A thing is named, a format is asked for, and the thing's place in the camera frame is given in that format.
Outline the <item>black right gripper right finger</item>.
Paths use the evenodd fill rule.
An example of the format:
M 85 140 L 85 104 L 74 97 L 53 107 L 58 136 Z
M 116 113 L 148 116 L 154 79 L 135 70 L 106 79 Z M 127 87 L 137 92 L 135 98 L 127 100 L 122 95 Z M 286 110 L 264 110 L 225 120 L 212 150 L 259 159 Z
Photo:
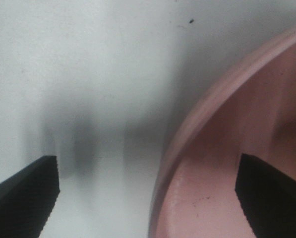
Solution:
M 235 192 L 257 238 L 296 238 L 296 181 L 256 156 L 242 154 Z

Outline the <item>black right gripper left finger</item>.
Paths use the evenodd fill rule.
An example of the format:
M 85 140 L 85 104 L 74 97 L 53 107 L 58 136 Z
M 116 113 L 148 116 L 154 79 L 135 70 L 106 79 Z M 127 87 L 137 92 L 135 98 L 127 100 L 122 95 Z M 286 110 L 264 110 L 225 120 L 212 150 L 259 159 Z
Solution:
M 43 156 L 0 183 L 0 238 L 40 236 L 60 193 L 56 156 Z

